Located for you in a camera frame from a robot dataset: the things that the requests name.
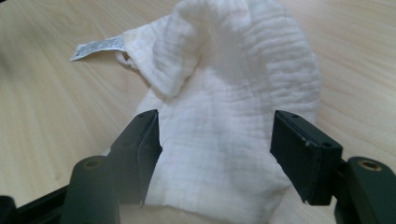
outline black plastic part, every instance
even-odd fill
[[[61,224],[117,224],[119,207],[111,164],[105,156],[80,161],[64,200]]]
[[[296,188],[303,202],[329,205],[331,176],[342,147],[302,117],[276,111],[271,153]]]
[[[17,223],[17,207],[11,197],[0,196],[0,223],[14,224]]]
[[[396,176],[387,165],[353,157],[345,176],[361,223],[396,223]]]
[[[59,223],[67,186],[18,208],[19,223]]]
[[[160,145],[158,111],[136,116],[120,134],[108,158],[112,161],[120,203],[144,204],[149,182],[163,149]]]

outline care label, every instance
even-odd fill
[[[76,52],[70,61],[84,58],[92,53],[102,50],[121,50],[125,51],[123,46],[122,35],[117,35],[102,41],[93,41],[88,44],[80,44],[77,46]]]

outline muslin cloth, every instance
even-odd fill
[[[127,58],[151,84],[163,146],[147,204],[232,223],[265,223],[290,185],[270,154],[274,112],[315,121],[316,57],[275,0],[183,0],[125,32]]]

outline table surface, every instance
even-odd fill
[[[8,0],[0,4],[0,194],[18,206],[66,185],[73,166],[103,153],[148,83],[76,46],[169,14],[177,0]],[[318,126],[344,146],[396,170],[396,2],[280,0],[318,56]],[[271,223],[334,223],[333,205],[311,207],[290,189]],[[122,207],[123,223],[219,223],[169,207]]]

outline wooden table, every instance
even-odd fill
[[[363,155],[395,171],[396,2],[280,1],[318,55],[319,128],[344,146],[345,159]],[[28,203],[66,185],[76,162],[112,144],[148,83],[113,53],[69,58],[76,45],[159,19],[176,2],[0,4],[0,194]],[[166,207],[121,210],[135,223],[217,223]],[[334,223],[332,210],[304,205],[290,189],[271,223]]]

